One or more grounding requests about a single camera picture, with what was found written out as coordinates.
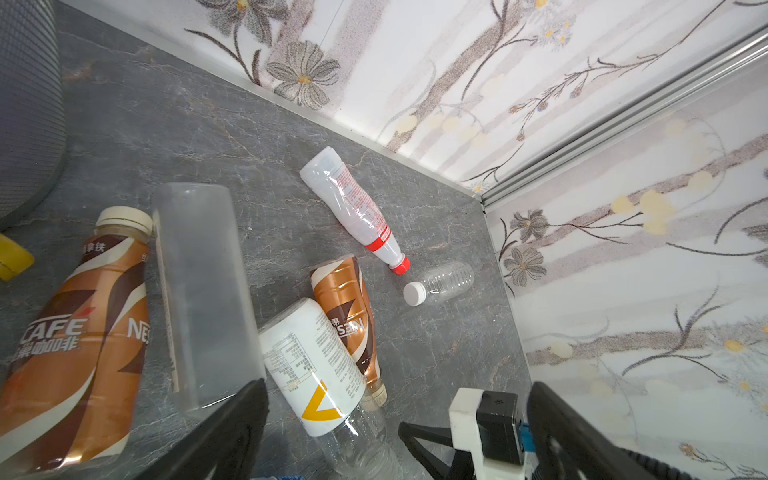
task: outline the floral wallpaper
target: floral wallpaper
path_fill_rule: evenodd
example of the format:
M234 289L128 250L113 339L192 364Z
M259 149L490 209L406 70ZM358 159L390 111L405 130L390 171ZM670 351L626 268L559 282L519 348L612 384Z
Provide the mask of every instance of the floral wallpaper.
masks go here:
M531 377L614 443L768 479L768 59L487 212Z
M475 194L768 24L762 0L65 1L106 7Z

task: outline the black cable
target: black cable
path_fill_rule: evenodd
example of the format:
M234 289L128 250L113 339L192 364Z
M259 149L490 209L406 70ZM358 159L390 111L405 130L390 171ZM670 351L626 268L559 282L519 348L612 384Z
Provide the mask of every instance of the black cable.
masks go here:
M698 478L692 477L685 472L681 472L677 468L669 466L655 458L632 452L631 450L620 450L626 453L629 458L632 458L639 466L643 467L646 472L653 475L657 480L699 480ZM538 466L534 469L533 475L531 475L531 480L545 480L544 475L541 473Z

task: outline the red bottle cap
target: red bottle cap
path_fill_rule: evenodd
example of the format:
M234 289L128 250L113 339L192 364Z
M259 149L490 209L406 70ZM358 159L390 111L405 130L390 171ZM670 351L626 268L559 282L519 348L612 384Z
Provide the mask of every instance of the red bottle cap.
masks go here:
M395 272L395 275L403 275L405 272L408 271L408 269L411 268L411 260L408 260L408 257L402 259L402 262L392 269L393 272Z

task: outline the white plastic bottle with red label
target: white plastic bottle with red label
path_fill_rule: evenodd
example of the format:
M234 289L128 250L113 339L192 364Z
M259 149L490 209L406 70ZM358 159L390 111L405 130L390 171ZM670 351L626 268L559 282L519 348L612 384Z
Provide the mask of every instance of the white plastic bottle with red label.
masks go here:
M352 177L339 154L331 147L315 155L301 169L301 178L323 199L339 222L374 255L398 275L408 271L411 262L400 251L384 216Z

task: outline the white bottle cap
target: white bottle cap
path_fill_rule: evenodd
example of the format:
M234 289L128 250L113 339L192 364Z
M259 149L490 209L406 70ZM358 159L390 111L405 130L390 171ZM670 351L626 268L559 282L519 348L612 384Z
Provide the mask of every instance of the white bottle cap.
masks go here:
M410 306L417 306L427 300L427 287L421 282L411 282L402 289L402 296Z
M101 211L96 227L101 225L125 225L152 234L152 217L133 207L109 207Z

